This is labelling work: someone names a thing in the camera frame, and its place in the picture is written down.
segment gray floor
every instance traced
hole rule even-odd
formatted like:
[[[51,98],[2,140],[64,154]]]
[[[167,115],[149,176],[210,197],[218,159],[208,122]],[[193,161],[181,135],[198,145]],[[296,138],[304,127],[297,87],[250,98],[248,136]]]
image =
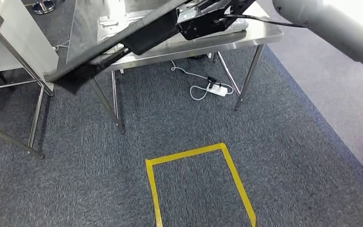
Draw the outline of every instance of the gray floor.
[[[258,2],[285,21],[270,0]],[[270,49],[363,165],[363,65],[307,29],[282,29],[282,41]]]
[[[71,7],[66,1],[61,10]],[[69,35],[56,30],[61,24],[67,32],[71,21],[59,12],[35,17],[52,44]],[[253,49],[223,54],[242,83]],[[227,81],[219,62],[176,64]],[[59,87],[44,100],[36,147],[45,160],[0,140],[0,226],[154,226],[144,160],[218,142],[229,149],[258,226],[363,226],[360,162],[268,48],[238,112],[235,96],[192,100],[189,87],[201,81],[170,66],[130,69],[120,78],[125,135],[84,86],[77,96]],[[110,97],[109,74],[98,80]],[[26,141],[37,93],[36,85],[1,90],[0,127]],[[220,153],[154,172],[164,226],[248,226]]]

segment blue carpet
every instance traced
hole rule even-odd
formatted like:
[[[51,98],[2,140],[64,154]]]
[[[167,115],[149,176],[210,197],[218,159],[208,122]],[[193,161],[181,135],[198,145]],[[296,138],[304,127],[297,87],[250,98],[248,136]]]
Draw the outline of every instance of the blue carpet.
[[[67,18],[51,20],[68,26]],[[48,38],[57,44],[65,36]],[[223,53],[238,84],[253,52]],[[218,61],[176,64],[227,82]],[[170,67],[162,62],[120,77],[125,135],[88,85],[76,96],[58,87],[45,97],[35,143],[45,160],[0,140],[0,227],[155,226],[145,159],[219,142],[229,149],[258,226],[363,227],[363,167],[268,48],[237,112],[234,95],[192,100],[190,86],[205,84]],[[26,73],[6,75],[17,80]],[[110,74],[101,73],[98,82],[110,98]],[[36,84],[0,90],[0,127],[24,142],[38,90]],[[154,172],[164,226],[249,225],[220,153]]]

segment power strip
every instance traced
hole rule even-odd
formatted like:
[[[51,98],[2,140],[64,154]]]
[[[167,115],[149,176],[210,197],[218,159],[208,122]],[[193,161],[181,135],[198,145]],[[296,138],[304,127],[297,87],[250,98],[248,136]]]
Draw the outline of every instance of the power strip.
[[[227,87],[223,87],[219,84],[214,84],[212,86],[212,88],[209,88],[211,84],[208,84],[207,86],[207,91],[212,93],[212,94],[215,94],[215,95],[219,95],[219,96],[222,96],[222,97],[225,97],[226,94],[227,94]]]

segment yellow tape rectangle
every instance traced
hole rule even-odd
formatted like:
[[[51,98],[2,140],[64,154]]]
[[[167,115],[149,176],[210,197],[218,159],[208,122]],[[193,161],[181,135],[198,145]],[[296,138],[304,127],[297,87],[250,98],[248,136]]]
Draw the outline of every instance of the yellow tape rectangle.
[[[176,153],[176,154],[172,154],[172,155],[154,158],[151,160],[146,159],[148,181],[149,181],[149,185],[151,187],[152,201],[154,204],[156,227],[163,227],[163,224],[162,224],[161,211],[159,209],[159,199],[158,199],[158,193],[156,191],[153,165],[170,162],[170,161],[174,161],[174,160],[177,160],[180,158],[191,157],[191,156],[203,154],[203,153],[210,152],[210,151],[216,151],[216,150],[222,151],[223,156],[226,159],[227,166],[229,167],[230,172],[232,174],[234,183],[235,183],[237,190],[240,194],[240,197],[243,201],[245,210],[247,212],[247,216],[250,219],[251,226],[252,227],[256,226],[257,220],[255,217],[254,210],[252,209],[251,203],[247,197],[247,194],[245,193],[245,189],[240,180],[239,174],[237,173],[236,167],[234,166],[232,158],[230,157],[229,151],[227,150],[227,147],[224,143],[218,143],[218,144],[203,147],[203,148],[198,148],[198,149],[194,149],[194,150],[184,151],[181,153]]]

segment gray robot arm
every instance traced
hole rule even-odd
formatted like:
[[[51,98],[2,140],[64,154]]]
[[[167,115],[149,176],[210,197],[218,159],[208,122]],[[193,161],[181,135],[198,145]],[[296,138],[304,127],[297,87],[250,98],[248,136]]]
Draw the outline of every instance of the gray robot arm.
[[[281,16],[363,63],[363,0],[272,1]]]

